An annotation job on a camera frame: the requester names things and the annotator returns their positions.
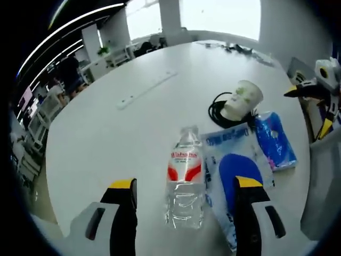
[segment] blue package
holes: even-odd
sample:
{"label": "blue package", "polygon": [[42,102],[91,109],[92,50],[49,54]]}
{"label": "blue package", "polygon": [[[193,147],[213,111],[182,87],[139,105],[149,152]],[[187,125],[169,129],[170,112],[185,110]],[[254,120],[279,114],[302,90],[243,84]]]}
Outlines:
{"label": "blue package", "polygon": [[259,146],[272,171],[296,166],[297,158],[284,133],[279,116],[274,112],[263,113],[257,116],[255,124]]}

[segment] water bottle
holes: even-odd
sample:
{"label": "water bottle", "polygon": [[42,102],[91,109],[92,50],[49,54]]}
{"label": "water bottle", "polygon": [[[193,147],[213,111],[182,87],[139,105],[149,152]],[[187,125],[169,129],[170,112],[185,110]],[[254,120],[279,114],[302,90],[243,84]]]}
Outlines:
{"label": "water bottle", "polygon": [[181,129],[181,137],[170,155],[166,185],[166,223],[171,227],[201,226],[205,200],[205,172],[198,127]]}

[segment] window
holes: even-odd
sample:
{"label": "window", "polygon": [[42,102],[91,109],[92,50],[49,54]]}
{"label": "window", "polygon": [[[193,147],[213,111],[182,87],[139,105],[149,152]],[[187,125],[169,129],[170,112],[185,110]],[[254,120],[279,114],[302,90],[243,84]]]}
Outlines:
{"label": "window", "polygon": [[126,15],[131,40],[162,32],[158,0],[132,0]]}
{"label": "window", "polygon": [[181,26],[258,40],[261,0],[179,0]]}

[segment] desk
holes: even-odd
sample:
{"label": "desk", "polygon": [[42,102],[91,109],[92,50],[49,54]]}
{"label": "desk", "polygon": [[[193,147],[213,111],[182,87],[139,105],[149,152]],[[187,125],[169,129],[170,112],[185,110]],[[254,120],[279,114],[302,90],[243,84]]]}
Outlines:
{"label": "desk", "polygon": [[[63,234],[69,234],[72,219],[99,201],[114,180],[136,177],[136,255],[227,255],[228,246],[208,209],[198,232],[165,227],[164,191],[169,153],[180,128],[197,124],[200,133],[220,130],[207,109],[219,93],[231,91],[242,79],[261,88],[259,112],[279,114],[298,158],[295,170],[275,174],[276,187],[268,194],[299,225],[310,177],[308,135],[298,99],[283,96],[291,86],[289,78],[278,62],[276,66],[193,42],[145,54],[95,81],[57,116],[48,135],[47,184]],[[178,74],[124,110],[117,109],[117,102],[152,86],[153,77],[166,69]]]}

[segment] white cup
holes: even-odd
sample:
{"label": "white cup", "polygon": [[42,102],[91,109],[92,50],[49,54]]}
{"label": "white cup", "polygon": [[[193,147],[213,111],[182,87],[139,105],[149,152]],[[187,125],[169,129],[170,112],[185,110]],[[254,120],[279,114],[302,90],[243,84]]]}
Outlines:
{"label": "white cup", "polygon": [[263,94],[257,85],[241,80],[237,89],[227,99],[221,115],[231,121],[240,121],[262,100]]}

